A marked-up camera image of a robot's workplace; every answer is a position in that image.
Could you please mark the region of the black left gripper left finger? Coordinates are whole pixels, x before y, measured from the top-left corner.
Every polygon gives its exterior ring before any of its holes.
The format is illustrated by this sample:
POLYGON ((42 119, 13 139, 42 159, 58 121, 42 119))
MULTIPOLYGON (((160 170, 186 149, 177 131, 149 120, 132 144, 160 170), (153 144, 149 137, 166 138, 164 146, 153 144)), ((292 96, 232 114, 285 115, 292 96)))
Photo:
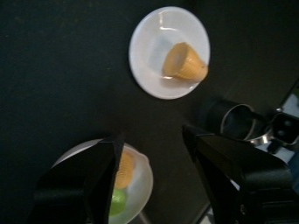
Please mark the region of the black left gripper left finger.
POLYGON ((121 135, 106 137, 43 173, 25 224, 107 224, 122 147, 121 135))

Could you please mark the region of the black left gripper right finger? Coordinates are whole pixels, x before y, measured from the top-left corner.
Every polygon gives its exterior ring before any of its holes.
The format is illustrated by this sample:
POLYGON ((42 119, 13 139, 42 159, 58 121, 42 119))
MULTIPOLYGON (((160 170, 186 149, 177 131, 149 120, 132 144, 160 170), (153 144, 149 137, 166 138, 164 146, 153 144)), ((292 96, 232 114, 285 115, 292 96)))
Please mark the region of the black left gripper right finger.
POLYGON ((249 143, 181 127, 214 224, 299 224, 299 195, 278 158, 249 143))

